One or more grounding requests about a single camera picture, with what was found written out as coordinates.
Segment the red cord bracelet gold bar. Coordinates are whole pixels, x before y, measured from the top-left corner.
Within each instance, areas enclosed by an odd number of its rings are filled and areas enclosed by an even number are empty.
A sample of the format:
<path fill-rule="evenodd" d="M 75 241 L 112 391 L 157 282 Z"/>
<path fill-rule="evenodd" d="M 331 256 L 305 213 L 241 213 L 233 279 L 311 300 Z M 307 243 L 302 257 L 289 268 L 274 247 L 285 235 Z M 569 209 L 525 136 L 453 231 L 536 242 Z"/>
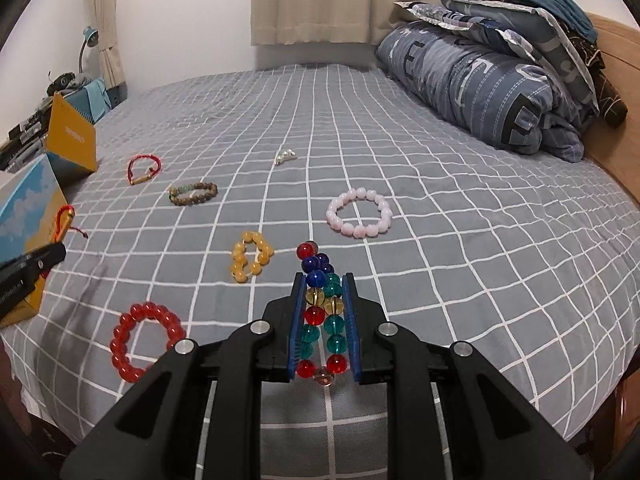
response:
<path fill-rule="evenodd" d="M 66 256 L 63 246 L 64 237 L 68 231 L 75 231 L 83 238 L 88 238 L 88 234 L 73 226 L 75 218 L 75 208 L 72 205 L 62 206 L 55 215 L 53 234 L 49 244 L 46 246 L 46 254 L 44 255 L 44 263 L 40 276 L 47 278 L 51 270 L 59 263 L 63 262 Z"/>

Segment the blue sky printed box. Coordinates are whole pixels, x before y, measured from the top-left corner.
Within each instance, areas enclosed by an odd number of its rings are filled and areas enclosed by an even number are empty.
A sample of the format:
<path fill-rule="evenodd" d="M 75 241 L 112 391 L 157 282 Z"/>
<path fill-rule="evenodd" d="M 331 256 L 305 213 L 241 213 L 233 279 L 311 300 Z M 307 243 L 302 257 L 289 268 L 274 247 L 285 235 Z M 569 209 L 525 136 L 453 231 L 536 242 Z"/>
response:
<path fill-rule="evenodd" d="M 1 262 L 6 262 L 49 244 L 55 215 L 68 203 L 47 155 L 1 177 L 6 178 L 1 187 Z"/>

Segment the cluttered side desk items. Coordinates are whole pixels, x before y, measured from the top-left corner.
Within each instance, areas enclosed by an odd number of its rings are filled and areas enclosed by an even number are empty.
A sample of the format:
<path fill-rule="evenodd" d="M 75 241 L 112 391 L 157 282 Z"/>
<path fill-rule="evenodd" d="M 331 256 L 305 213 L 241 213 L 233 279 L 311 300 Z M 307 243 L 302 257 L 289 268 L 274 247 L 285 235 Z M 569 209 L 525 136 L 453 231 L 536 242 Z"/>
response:
<path fill-rule="evenodd" d="M 65 73 L 52 80 L 47 88 L 47 95 L 36 107 L 36 110 L 20 122 L 10 132 L 9 137 L 1 143 L 1 170 L 8 170 L 11 160 L 26 146 L 29 146 L 36 139 L 40 139 L 49 129 L 49 122 L 52 114 L 53 97 L 60 94 L 63 98 L 73 94 L 87 84 L 92 78 L 84 73 L 75 75 Z"/>

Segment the grey checked bed sheet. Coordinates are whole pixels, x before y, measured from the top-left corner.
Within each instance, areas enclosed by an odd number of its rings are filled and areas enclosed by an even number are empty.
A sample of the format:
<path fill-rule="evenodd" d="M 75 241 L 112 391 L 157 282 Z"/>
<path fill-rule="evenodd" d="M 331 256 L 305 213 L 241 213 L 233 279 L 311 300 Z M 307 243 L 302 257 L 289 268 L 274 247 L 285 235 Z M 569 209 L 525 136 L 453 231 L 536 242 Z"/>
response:
<path fill-rule="evenodd" d="M 136 302 L 200 344 L 291 289 L 313 240 L 422 340 L 466 340 L 563 437 L 639 343 L 639 211 L 599 167 L 497 151 L 378 70 L 194 78 L 96 126 L 67 256 L 2 339 L 32 407 L 80 440 L 127 391 L 108 345 Z M 292 162 L 276 166 L 282 150 Z"/>

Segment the orange box lid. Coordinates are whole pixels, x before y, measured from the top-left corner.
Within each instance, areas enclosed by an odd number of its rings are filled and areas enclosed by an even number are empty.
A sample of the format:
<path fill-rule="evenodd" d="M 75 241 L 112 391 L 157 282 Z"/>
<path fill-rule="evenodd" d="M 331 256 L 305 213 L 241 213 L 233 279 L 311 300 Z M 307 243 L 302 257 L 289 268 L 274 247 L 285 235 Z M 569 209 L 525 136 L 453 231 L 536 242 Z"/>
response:
<path fill-rule="evenodd" d="M 96 128 L 59 93 L 53 97 L 43 146 L 62 185 L 88 177 L 98 169 Z"/>

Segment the small pearl ornament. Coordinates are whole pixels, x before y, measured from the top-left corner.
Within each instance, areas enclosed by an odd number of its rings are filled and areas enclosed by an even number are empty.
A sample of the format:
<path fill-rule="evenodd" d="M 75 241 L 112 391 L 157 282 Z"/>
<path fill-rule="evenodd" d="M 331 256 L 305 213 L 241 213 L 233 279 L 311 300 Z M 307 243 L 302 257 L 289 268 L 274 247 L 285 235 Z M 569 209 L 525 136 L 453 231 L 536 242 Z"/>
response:
<path fill-rule="evenodd" d="M 292 160 L 295 160 L 296 158 L 297 155 L 293 150 L 282 150 L 274 158 L 274 164 L 276 166 L 280 166 L 285 162 L 292 162 Z"/>

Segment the teal storage box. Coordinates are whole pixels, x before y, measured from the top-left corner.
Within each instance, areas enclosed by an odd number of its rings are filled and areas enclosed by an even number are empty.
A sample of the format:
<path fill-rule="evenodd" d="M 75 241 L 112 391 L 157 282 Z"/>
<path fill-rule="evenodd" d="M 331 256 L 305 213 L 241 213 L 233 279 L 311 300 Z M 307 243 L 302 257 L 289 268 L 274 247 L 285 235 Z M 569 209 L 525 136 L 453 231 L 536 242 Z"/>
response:
<path fill-rule="evenodd" d="M 64 99 L 93 125 L 112 110 L 112 102 L 102 78 L 95 79 L 85 87 L 66 94 Z"/>

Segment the teal desk lamp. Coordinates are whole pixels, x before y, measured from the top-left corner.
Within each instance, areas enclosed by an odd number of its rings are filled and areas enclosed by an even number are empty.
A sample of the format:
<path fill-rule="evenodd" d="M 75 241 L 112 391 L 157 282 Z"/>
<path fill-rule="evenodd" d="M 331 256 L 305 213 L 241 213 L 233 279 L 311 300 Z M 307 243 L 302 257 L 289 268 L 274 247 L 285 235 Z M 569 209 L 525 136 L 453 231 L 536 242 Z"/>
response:
<path fill-rule="evenodd" d="M 92 26 L 87 26 L 82 32 L 82 36 L 84 40 L 82 40 L 78 55 L 78 73 L 80 74 L 84 71 L 84 54 L 86 50 L 96 47 L 100 41 L 99 31 Z"/>

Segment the folded blue grey quilt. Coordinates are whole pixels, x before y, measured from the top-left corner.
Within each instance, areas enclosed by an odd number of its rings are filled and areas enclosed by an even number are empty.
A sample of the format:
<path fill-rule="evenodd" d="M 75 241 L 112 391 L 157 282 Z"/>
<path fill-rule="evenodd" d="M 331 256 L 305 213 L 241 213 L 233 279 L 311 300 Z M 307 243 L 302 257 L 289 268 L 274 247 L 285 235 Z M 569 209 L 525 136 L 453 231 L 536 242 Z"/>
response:
<path fill-rule="evenodd" d="M 584 157 L 576 103 L 539 65 L 424 22 L 390 32 L 376 57 L 442 119 L 494 148 Z"/>

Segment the wooden headboard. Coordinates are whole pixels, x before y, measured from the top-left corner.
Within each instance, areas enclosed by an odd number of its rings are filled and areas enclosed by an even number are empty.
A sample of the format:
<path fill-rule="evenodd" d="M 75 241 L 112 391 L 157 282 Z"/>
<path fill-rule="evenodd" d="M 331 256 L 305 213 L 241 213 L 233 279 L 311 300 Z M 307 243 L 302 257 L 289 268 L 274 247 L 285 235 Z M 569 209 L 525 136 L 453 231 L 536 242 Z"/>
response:
<path fill-rule="evenodd" d="M 601 117 L 584 134 L 586 157 L 639 199 L 639 31 L 589 15 L 598 32 L 606 81 L 598 87 Z"/>

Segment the side curtain beige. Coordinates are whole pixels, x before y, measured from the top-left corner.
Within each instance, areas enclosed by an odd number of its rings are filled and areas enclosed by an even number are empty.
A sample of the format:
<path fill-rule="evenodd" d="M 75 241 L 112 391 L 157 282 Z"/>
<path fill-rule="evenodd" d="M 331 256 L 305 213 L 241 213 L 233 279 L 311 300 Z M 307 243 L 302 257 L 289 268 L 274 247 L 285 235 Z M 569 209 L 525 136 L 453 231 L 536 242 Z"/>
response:
<path fill-rule="evenodd" d="M 98 59 L 107 89 L 126 81 L 120 58 L 116 10 L 117 0 L 88 0 L 90 25 L 99 33 Z"/>

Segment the stack of pillows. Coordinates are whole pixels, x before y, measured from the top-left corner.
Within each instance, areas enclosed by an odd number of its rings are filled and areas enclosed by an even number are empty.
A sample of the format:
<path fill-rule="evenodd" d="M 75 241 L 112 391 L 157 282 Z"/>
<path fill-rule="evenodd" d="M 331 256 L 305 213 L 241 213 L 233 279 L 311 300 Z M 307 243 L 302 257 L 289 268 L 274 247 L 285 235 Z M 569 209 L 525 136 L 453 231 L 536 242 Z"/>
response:
<path fill-rule="evenodd" d="M 399 1 L 414 18 L 531 60 L 564 84 L 585 115 L 601 117 L 598 87 L 606 81 L 598 33 L 573 0 Z"/>

